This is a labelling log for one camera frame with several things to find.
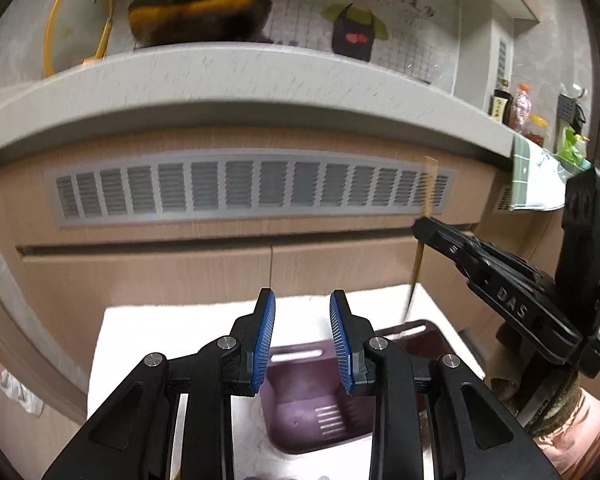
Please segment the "cartoon woman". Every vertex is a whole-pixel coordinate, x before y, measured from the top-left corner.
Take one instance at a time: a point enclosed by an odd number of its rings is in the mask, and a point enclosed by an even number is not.
[[[335,54],[369,61],[374,41],[389,39],[386,25],[370,10],[378,1],[350,0],[324,8],[322,17],[333,22],[331,50]]]

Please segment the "soy sauce bottle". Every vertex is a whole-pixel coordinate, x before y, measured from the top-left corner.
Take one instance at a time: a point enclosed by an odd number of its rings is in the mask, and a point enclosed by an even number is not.
[[[498,123],[509,124],[511,117],[511,104],[513,103],[513,95],[509,92],[509,81],[502,79],[500,86],[497,87],[491,102],[489,104],[489,115],[491,119]]]

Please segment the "pink sleeve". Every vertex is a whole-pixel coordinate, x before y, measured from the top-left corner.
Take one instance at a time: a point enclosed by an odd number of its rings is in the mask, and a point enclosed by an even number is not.
[[[569,420],[536,444],[563,480],[581,478],[600,455],[600,401],[582,390]]]

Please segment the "yellow pan handle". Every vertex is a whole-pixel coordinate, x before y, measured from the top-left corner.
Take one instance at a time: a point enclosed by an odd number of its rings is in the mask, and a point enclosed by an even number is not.
[[[56,73],[53,67],[53,63],[51,61],[51,38],[54,33],[54,23],[56,21],[56,12],[60,7],[60,3],[62,0],[56,0],[54,2],[54,6],[51,8],[51,13],[49,14],[49,19],[46,22],[46,31],[45,31],[45,46],[44,46],[44,54],[43,54],[43,64],[45,69],[45,77],[52,76]],[[109,43],[109,35],[111,34],[111,17],[113,16],[113,0],[108,0],[109,3],[109,17],[107,18],[107,23],[102,30],[102,35],[100,37],[100,43],[98,44],[98,48],[96,49],[96,53],[93,57],[85,59],[85,62],[93,59],[101,59],[104,56],[104,53],[107,49],[107,43]]]

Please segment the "kitchen counter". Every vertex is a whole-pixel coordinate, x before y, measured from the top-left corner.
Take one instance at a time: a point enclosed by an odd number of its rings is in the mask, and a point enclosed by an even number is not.
[[[512,131],[391,70],[262,44],[149,48],[4,94],[0,164],[109,134],[178,126],[318,128],[506,164]]]
[[[366,317],[378,330],[402,322],[408,289],[407,285],[399,285],[363,290],[347,294],[347,299],[352,313]],[[420,285],[416,288],[413,301],[409,320],[429,319],[435,323],[454,351],[475,374],[483,378],[484,371]],[[218,315],[219,310],[222,310],[222,316]],[[176,358],[196,352],[209,341],[227,334],[236,317],[252,310],[251,301],[190,308],[123,306],[107,309],[91,370],[89,416],[144,355],[158,351],[168,358]],[[272,347],[325,339],[331,339],[328,296],[276,298]],[[186,401],[181,397],[174,449],[182,445],[185,405]],[[259,476],[265,480],[317,480],[320,476],[328,476],[331,480],[368,478],[370,436],[301,455],[282,453],[269,441],[259,396],[253,399],[232,397],[232,421],[237,479],[247,476]],[[176,454],[172,478],[179,466],[180,458]],[[426,478],[433,478],[432,470],[427,474],[426,469]]]

